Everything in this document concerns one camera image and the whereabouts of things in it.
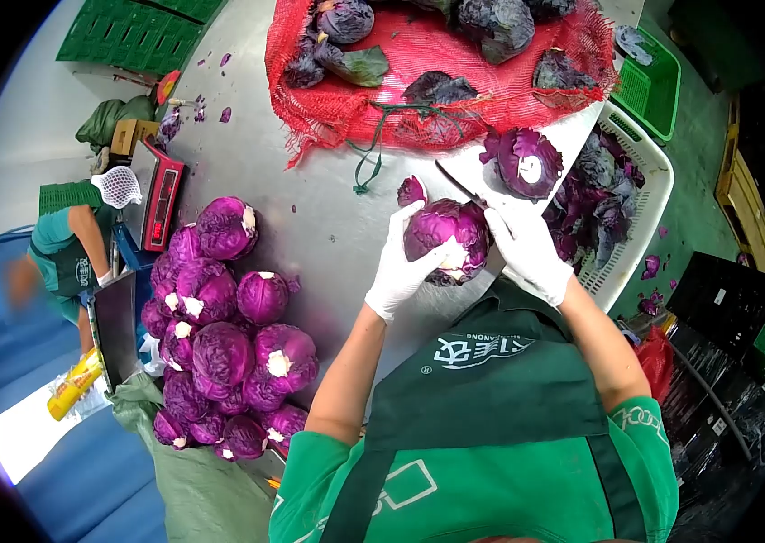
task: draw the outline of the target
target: red mesh bag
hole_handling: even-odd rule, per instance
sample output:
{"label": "red mesh bag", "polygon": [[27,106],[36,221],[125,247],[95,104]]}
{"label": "red mesh bag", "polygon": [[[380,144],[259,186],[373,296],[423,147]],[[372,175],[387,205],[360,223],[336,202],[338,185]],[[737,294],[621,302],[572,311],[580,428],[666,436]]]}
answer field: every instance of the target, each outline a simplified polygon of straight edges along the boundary
{"label": "red mesh bag", "polygon": [[[617,80],[612,68],[612,29],[592,0],[579,0],[570,15],[538,24],[528,49],[497,66],[482,57],[478,43],[447,28],[442,13],[402,2],[371,3],[376,22],[370,35],[344,47],[382,48],[389,69],[380,87],[358,87],[328,73],[314,87],[290,89],[282,73],[311,20],[313,2],[277,0],[268,29],[265,67],[271,107],[289,125],[287,148],[295,152],[288,168],[313,146],[334,148],[348,139],[359,144],[442,150],[484,135],[489,125],[501,132],[540,128],[603,100]],[[598,87],[590,91],[532,88],[540,55],[553,47],[564,49],[573,66],[594,77]],[[383,111],[379,104],[403,104],[401,93],[430,70],[464,76],[479,91],[473,100],[436,106],[454,118],[457,126],[439,114],[421,119],[412,109],[389,114],[380,126]]]}

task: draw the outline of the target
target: black plastic crate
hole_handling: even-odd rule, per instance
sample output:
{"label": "black plastic crate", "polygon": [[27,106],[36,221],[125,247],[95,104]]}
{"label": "black plastic crate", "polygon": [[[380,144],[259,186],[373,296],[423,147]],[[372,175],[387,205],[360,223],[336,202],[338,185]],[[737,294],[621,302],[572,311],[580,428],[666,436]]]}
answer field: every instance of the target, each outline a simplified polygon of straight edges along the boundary
{"label": "black plastic crate", "polygon": [[739,362],[765,322],[765,274],[695,252],[667,309]]}

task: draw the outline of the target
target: metal table surface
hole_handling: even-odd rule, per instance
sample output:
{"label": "metal table surface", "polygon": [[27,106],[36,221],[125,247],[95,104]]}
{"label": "metal table surface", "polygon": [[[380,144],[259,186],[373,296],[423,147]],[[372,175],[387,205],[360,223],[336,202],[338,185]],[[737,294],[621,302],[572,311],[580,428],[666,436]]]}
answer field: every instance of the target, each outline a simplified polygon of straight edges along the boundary
{"label": "metal table surface", "polygon": [[[642,0],[601,3],[604,14],[616,24],[637,24]],[[436,170],[432,158],[407,151],[385,151],[380,175],[370,183],[370,192],[361,196],[351,189],[359,156],[347,146],[314,149],[296,168],[284,171],[290,158],[284,148],[289,132],[270,108],[263,59],[273,9],[274,2],[231,0],[200,41],[176,86],[172,96],[177,98],[193,100],[201,94],[207,117],[194,122],[192,109],[183,108],[181,129],[168,148],[171,157],[184,161],[191,171],[182,182],[177,218],[191,223],[208,202],[223,195],[238,195],[258,212],[259,243],[248,258],[236,263],[236,273],[269,269],[300,275],[303,289],[290,302],[283,321],[313,337],[324,371],[343,345],[373,282],[402,180],[420,176],[433,199],[467,199]],[[221,68],[225,53],[232,57]],[[201,59],[205,63],[197,66]],[[219,123],[225,107],[232,111],[228,124]],[[540,131],[562,152],[567,170],[601,109],[601,103],[594,103]],[[478,150],[467,146],[453,155],[459,153],[471,154],[469,163],[481,170],[472,156]],[[468,186],[475,182],[469,172],[452,173]],[[503,265],[493,251],[486,269],[461,288],[423,284],[388,332],[377,381],[445,330],[485,292]],[[314,392],[301,391],[297,399],[309,405]]]}

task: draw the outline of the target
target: gloved hand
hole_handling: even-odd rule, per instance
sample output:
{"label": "gloved hand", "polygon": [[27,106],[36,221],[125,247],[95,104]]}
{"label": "gloved hand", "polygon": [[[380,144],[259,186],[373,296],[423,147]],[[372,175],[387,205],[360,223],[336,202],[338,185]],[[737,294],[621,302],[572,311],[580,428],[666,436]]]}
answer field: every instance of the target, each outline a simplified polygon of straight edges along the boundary
{"label": "gloved hand", "polygon": [[545,221],[512,196],[483,197],[488,202],[485,220],[507,264],[550,306],[561,305],[573,267],[558,257]]}
{"label": "gloved hand", "polygon": [[459,248],[452,236],[417,261],[407,262],[403,252],[403,232],[410,224],[410,217],[423,207],[423,201],[414,201],[391,215],[388,221],[388,240],[382,248],[377,278],[364,297],[364,303],[388,323],[394,320],[398,306],[419,289],[425,277]]}

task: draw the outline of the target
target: knife blade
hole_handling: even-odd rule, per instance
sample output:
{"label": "knife blade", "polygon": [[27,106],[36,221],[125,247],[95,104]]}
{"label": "knife blade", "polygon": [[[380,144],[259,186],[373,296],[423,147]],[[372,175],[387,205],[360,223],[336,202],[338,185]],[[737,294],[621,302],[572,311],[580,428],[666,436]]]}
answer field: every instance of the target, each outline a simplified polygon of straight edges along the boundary
{"label": "knife blade", "polygon": [[436,164],[437,169],[439,169],[442,172],[442,174],[446,177],[446,179],[449,180],[449,182],[451,182],[458,190],[460,190],[461,192],[464,193],[464,196],[469,198],[470,201],[475,203],[481,209],[483,209],[483,210],[487,210],[488,209],[488,204],[486,203],[486,201],[484,201],[482,198],[480,198],[478,195],[476,195],[476,193],[467,190],[467,188],[464,187],[464,185],[461,184],[457,179],[455,179],[452,176],[451,173],[446,171],[446,168],[442,167],[442,164],[440,163],[440,161],[435,160],[434,164]]}

